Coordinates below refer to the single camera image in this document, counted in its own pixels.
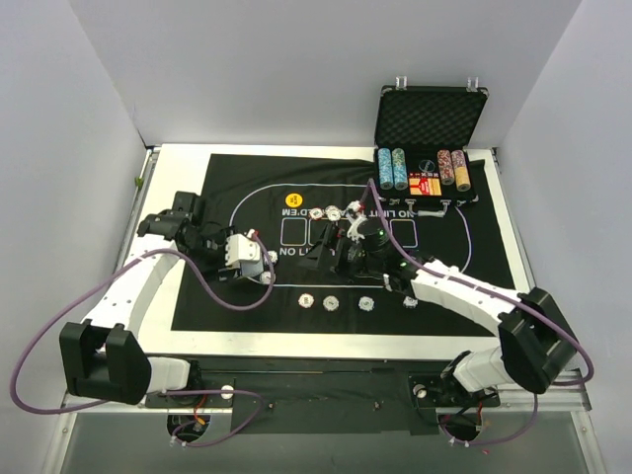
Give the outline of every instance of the white poker chip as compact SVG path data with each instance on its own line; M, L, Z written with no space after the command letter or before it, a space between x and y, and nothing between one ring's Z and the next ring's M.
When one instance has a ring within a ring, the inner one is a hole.
M270 284L270 280L272 279L273 274L270 272L262 272L259 275L259 281L263 284Z
M323 300L323 306L327 311L336 311L340 306L340 302L336 296L327 296Z
M327 215L327 218L332 222L336 222L343 217L343 212L334 205L328 205L325 208L325 215Z
M274 250L269 250L268 251L268 257L270 257L270 261L273 263L273 265L276 265L278 262L278 253L275 252Z
M419 300L415 299L415 298L411 298L410 296L406 296L404 298L404 307L405 308L416 308L417 305L419 304Z
M363 296L362 298L359 299L359 303L357 304L357 306L362 311L372 311L373 308L375 307L375 301L373 301L373 298L369 298L368 296Z
M298 304L302 308L311 308L314 304L314 297L309 293L303 293L298 297Z
M313 209L309 209L309 218L312 220L320 220L325 215L323 209L320 207L314 207Z

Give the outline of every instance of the yellow chip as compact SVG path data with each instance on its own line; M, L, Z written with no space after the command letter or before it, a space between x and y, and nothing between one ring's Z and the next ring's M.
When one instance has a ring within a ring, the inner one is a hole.
M285 197L285 203L289 207L299 207L301 204L303 204L303 196L297 193L292 193L291 195L287 195Z

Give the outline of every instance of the white table surface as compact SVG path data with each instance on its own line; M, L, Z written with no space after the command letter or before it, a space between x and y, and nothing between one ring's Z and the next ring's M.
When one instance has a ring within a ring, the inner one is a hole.
M170 208L177 191L199 194L211 153L371 161L373 148L166 144L161 147L140 218ZM468 153L471 161L485 161L514 286L528 291L526 269L492 153L489 150L468 150ZM482 351L499 344L493 337L172 331L183 269L184 263L178 262L167 274L142 322L138 340L148 354L448 360L463 351Z

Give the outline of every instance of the blue poker chips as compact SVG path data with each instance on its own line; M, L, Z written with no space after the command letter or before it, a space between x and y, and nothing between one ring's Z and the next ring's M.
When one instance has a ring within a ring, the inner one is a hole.
M388 148L377 150L377 165L379 166L379 187L385 191L393 189L391 150Z
M395 148L392 153L393 157L393 181L397 191L404 191L408 188L408 173L406 171L406 159L404 158L404 150Z

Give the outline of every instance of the gray floor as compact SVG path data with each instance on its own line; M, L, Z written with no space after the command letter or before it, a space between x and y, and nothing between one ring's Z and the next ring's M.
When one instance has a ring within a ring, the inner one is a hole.
M508 435L524 413L487 415L485 437ZM215 416L223 433L228 415ZM62 469L69 473L548 473L588 472L568 413L541 413L518 440L450 447L442 434L242 434L211 448L169 445L166 415L80 414Z

